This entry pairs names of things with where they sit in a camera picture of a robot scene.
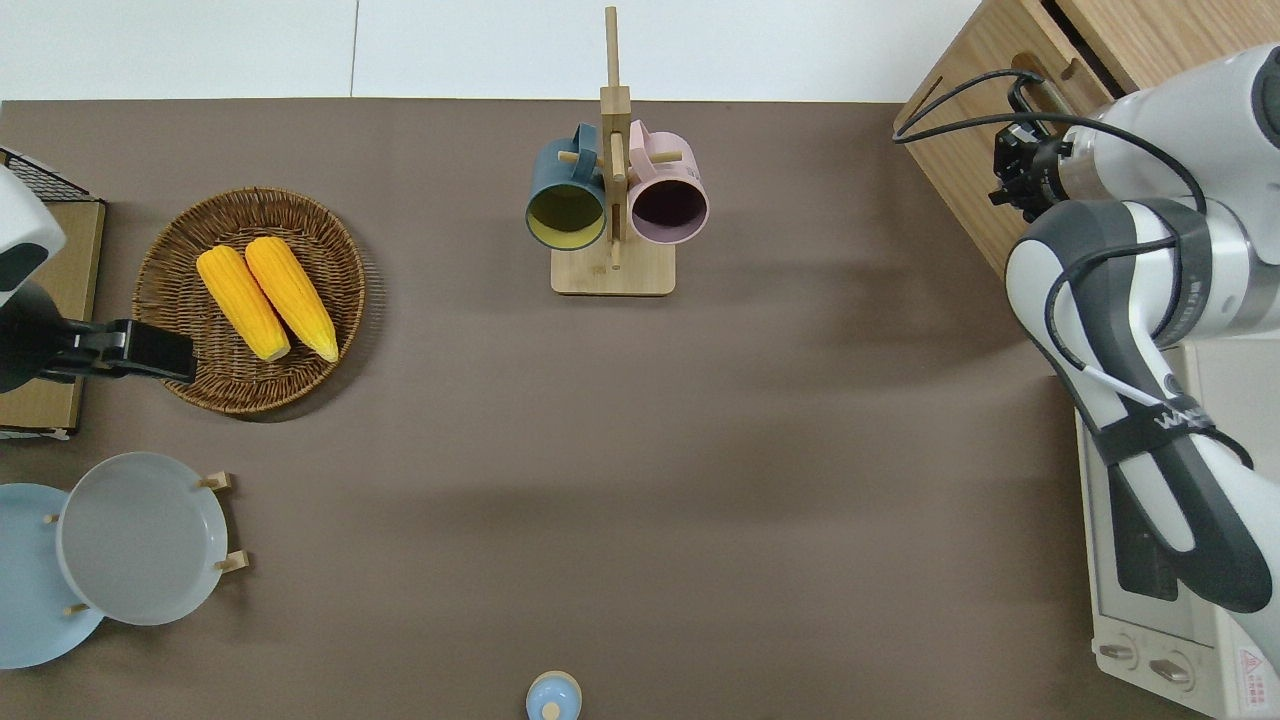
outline mug handle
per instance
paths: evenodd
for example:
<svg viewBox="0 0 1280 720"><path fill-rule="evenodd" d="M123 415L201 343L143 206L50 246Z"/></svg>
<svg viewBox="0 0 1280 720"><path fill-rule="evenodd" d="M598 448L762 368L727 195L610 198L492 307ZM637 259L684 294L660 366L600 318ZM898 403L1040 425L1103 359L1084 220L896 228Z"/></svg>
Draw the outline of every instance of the mug handle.
<svg viewBox="0 0 1280 720"><path fill-rule="evenodd" d="M649 159L649 128L644 127L644 120L631 120L631 142L627 155L631 160L631 169L636 172L640 182L653 179L658 170Z"/></svg>
<svg viewBox="0 0 1280 720"><path fill-rule="evenodd" d="M573 151L577 152L577 161L573 163L573 179L580 183L591 182L591 173L595 172L595 154L600 145L600 132L590 123L577 123L577 132L573 133Z"/></svg>

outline pink mug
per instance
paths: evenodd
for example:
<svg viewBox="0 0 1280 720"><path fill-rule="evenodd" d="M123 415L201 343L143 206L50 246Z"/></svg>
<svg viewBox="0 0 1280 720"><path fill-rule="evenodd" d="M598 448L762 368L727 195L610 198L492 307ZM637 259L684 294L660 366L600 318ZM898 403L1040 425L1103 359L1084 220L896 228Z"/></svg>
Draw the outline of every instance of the pink mug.
<svg viewBox="0 0 1280 720"><path fill-rule="evenodd" d="M680 159L660 163L650 159L671 152L680 152ZM707 224L707 191L685 138L671 132L649 132L643 122L634 120L628 154L635 178L627 191L627 214L636 234L663 245L698 234Z"/></svg>

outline oven knob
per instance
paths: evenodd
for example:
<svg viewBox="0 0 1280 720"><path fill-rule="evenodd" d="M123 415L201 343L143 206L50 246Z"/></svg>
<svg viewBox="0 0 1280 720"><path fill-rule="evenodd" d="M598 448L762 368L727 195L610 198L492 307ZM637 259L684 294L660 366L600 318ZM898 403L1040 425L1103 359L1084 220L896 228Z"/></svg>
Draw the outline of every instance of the oven knob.
<svg viewBox="0 0 1280 720"><path fill-rule="evenodd" d="M1162 657L1148 664L1151 671L1178 685L1183 692L1190 692L1196 684L1196 675L1192 674L1190 661L1180 652L1172 653L1172 660Z"/></svg>
<svg viewBox="0 0 1280 720"><path fill-rule="evenodd" d="M1133 648L1125 647L1123 644L1100 644L1098 655L1103 657L1110 657L1111 660L1133 660Z"/></svg>
<svg viewBox="0 0 1280 720"><path fill-rule="evenodd" d="M1110 642L1093 641L1093 651L1102 657L1115 660L1124 667L1133 670L1138 667L1138 646L1126 634L1120 634Z"/></svg>

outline brown tabletop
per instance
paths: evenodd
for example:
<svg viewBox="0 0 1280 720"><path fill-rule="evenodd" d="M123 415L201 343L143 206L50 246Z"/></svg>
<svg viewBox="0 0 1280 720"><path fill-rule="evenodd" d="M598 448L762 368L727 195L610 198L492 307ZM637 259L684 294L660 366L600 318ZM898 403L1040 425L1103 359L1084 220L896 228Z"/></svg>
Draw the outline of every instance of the brown tabletop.
<svg viewBox="0 0 1280 720"><path fill-rule="evenodd" d="M710 222L675 295L561 297L529 172L596 109L5 102L0 143L110 202L97 319L168 220L248 184L337 213L372 287L292 411L96 380L77 437L0 446L0 480L67 489L131 450L225 469L253 560L0 673L0 717L520 719L548 669L584 720L1193 716L1094 666L1066 395L897 108L637 102Z"/></svg>

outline white wall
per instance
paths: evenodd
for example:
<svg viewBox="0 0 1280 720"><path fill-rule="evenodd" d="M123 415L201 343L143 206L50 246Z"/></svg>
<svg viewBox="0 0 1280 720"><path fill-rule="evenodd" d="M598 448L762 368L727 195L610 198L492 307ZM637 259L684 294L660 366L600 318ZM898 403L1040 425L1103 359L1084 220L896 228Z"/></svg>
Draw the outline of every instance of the white wall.
<svg viewBox="0 0 1280 720"><path fill-rule="evenodd" d="M902 101L979 0L614 0L636 99ZM576 97L600 0L0 0L0 100Z"/></svg>

